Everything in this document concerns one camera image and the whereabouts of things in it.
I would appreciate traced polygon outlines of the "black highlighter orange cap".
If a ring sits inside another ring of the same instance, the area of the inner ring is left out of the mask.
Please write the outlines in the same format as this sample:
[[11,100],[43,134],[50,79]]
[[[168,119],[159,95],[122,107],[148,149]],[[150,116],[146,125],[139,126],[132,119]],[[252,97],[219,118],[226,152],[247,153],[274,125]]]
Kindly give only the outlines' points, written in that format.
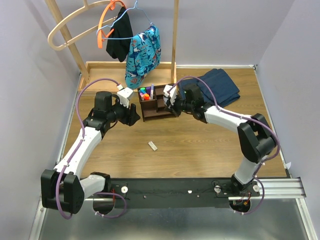
[[143,95],[143,100],[144,100],[144,101],[150,100],[149,94],[147,94],[147,93],[144,94],[144,95]]

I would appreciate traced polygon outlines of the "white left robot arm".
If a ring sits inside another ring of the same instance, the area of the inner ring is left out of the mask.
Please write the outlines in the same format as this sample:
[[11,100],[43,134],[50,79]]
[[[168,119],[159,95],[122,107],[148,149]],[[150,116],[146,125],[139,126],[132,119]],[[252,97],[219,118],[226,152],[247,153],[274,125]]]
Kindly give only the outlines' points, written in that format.
[[93,172],[81,179],[82,170],[96,146],[116,123],[133,126],[141,117],[136,105],[130,103],[134,91],[128,87],[113,94],[98,91],[94,106],[81,120],[81,129],[65,157],[40,177],[41,201],[44,208],[58,210],[66,219],[77,214],[84,200],[97,194],[104,198],[113,195],[111,177]]

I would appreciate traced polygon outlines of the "white marker lavender cap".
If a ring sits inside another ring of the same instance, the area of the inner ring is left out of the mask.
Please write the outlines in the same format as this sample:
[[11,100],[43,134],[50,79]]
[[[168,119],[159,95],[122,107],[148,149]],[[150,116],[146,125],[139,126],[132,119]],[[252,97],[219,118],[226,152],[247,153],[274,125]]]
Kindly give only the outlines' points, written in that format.
[[150,99],[154,99],[154,84],[151,84],[150,86]]

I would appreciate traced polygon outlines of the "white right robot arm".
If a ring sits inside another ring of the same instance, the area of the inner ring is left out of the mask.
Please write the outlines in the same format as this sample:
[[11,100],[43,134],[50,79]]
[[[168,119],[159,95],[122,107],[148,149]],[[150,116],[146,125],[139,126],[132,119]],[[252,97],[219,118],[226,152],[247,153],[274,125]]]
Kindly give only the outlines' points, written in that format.
[[240,115],[204,101],[200,88],[191,84],[185,89],[185,98],[178,95],[177,87],[166,85],[163,90],[165,109],[180,116],[191,114],[205,124],[214,124],[237,133],[242,162],[231,176],[230,191],[241,196],[247,192],[261,164],[277,146],[277,138],[262,114]]

